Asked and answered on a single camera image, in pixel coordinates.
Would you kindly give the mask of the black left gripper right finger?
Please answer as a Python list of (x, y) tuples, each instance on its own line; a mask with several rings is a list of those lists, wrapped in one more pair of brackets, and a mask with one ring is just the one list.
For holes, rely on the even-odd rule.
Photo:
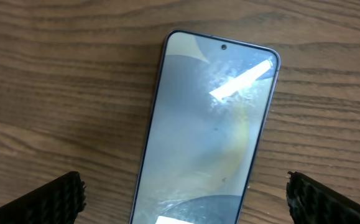
[(294, 224), (360, 224), (360, 204), (301, 172), (288, 172), (286, 198)]

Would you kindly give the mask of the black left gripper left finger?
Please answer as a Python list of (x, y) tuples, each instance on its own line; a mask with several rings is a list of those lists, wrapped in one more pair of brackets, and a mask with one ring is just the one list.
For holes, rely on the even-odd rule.
[(0, 224), (74, 224), (85, 209), (80, 173), (65, 175), (0, 207)]

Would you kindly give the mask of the blue-framed smartphone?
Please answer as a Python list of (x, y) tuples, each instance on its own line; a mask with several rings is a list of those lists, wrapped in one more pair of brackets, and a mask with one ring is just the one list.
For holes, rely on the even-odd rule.
[(268, 47), (169, 33), (131, 224), (239, 221), (280, 63)]

